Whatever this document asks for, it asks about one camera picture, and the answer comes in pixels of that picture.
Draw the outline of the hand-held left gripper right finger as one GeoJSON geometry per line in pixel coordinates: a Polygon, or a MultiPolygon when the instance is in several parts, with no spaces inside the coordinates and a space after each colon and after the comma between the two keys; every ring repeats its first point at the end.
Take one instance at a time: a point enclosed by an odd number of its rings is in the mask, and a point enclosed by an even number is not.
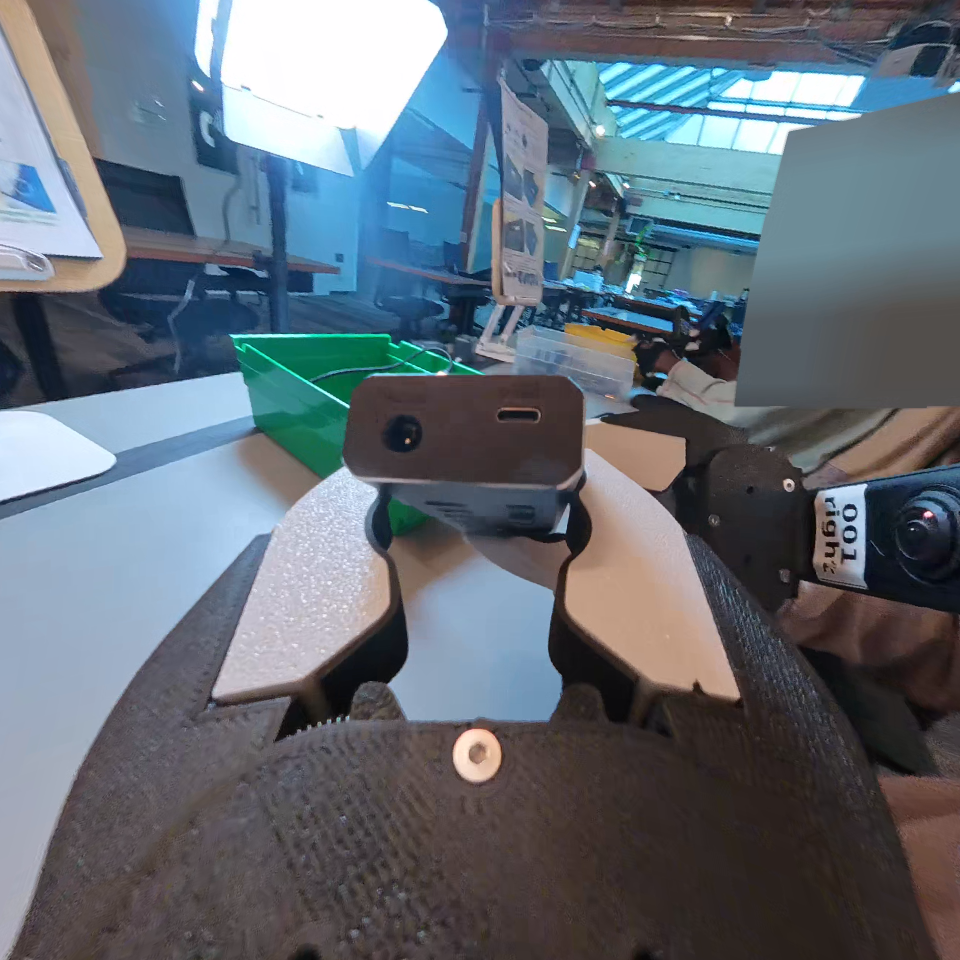
{"type": "Polygon", "coordinates": [[[741,692],[686,533],[594,450],[570,504],[548,654],[566,690],[594,689],[612,722],[643,722],[668,697],[736,706],[741,692]]]}

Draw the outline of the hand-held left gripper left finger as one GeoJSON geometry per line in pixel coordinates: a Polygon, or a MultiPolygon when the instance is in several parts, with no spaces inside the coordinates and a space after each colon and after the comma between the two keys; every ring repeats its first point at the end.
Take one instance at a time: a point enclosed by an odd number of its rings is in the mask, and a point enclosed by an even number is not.
{"type": "Polygon", "coordinates": [[[402,593],[378,494],[341,468],[273,529],[212,687],[236,706],[289,697],[307,716],[346,716],[365,683],[387,684],[409,652],[402,593]]]}

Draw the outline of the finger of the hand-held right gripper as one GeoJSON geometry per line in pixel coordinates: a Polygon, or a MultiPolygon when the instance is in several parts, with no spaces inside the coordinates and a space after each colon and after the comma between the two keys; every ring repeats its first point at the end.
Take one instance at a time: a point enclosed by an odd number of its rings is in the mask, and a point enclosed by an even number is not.
{"type": "Polygon", "coordinates": [[[540,541],[528,536],[469,534],[466,541],[500,570],[556,592],[565,563],[565,540],[540,541]]]}

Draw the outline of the black usb hub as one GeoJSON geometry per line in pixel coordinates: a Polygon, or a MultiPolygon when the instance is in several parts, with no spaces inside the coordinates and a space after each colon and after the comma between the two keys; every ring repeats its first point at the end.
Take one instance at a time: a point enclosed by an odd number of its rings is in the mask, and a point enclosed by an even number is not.
{"type": "Polygon", "coordinates": [[[344,467],[393,503],[462,534],[549,540],[585,482],[586,399],[560,375],[378,374],[354,390],[344,467]]]}

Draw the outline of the green plastic bin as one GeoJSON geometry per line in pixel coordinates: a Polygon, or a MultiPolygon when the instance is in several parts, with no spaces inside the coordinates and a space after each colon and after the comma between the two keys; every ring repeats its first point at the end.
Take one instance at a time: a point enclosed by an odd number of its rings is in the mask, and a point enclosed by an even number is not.
{"type": "Polygon", "coordinates": [[[386,333],[243,334],[232,342],[254,423],[321,479],[343,466],[356,387],[374,376],[482,376],[442,345],[386,333]]]}

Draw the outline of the clear plastic bin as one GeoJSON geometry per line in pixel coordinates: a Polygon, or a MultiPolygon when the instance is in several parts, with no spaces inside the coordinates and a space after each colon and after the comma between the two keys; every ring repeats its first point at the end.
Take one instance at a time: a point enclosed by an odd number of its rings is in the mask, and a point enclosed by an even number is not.
{"type": "Polygon", "coordinates": [[[599,342],[537,326],[515,337],[512,371],[517,376],[558,376],[584,393],[629,402],[634,390],[633,354],[612,352],[599,342]]]}

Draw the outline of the yellow plastic bin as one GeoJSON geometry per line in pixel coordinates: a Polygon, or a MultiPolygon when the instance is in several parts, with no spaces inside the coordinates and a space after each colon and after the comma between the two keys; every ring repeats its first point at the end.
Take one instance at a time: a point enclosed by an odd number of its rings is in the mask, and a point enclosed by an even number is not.
{"type": "Polygon", "coordinates": [[[569,336],[578,336],[596,342],[617,345],[619,349],[622,348],[629,351],[632,351],[639,342],[635,334],[586,323],[569,322],[564,326],[563,330],[564,333],[569,336]]]}

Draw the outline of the wooden instruction board stand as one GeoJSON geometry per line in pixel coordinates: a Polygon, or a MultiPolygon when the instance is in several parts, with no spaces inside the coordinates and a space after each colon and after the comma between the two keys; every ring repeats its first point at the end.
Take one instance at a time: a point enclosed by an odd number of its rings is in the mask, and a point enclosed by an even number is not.
{"type": "Polygon", "coordinates": [[[510,339],[523,310],[544,293],[548,126],[510,90],[504,75],[485,93],[499,172],[490,220],[490,289],[494,306],[476,354],[512,363],[510,339]]]}
{"type": "MultiPolygon", "coordinates": [[[[44,298],[97,291],[113,283],[124,270],[127,250],[121,225],[27,2],[2,2],[2,36],[102,252],[100,259],[56,258],[1,244],[2,294],[10,297],[30,372],[44,399],[59,401],[66,398],[66,381],[44,298]]],[[[2,505],[100,477],[116,465],[113,453],[48,414],[4,410],[1,420],[2,505]]]]}

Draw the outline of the wooden top desk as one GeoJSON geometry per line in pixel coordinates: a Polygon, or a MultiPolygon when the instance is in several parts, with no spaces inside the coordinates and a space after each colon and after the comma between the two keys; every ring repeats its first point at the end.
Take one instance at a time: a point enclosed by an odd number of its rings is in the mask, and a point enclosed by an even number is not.
{"type": "Polygon", "coordinates": [[[169,231],[122,225],[128,260],[150,260],[199,266],[215,265],[267,272],[273,265],[269,249],[243,242],[216,240],[169,231]]]}

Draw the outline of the printed instruction sheet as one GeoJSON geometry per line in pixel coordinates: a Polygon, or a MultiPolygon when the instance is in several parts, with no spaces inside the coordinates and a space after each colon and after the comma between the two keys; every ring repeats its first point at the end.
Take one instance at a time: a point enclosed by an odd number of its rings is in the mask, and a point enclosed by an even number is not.
{"type": "Polygon", "coordinates": [[[1,244],[47,258],[102,258],[5,35],[1,36],[1,244]]]}

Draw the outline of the studio light panel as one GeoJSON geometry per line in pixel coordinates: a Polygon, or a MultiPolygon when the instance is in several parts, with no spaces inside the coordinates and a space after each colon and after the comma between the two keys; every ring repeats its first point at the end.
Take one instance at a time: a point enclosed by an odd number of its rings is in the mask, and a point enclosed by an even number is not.
{"type": "Polygon", "coordinates": [[[428,1],[198,2],[195,60],[222,130],[265,164],[270,331],[290,331],[287,191],[293,163],[368,167],[449,36],[428,1]]]}

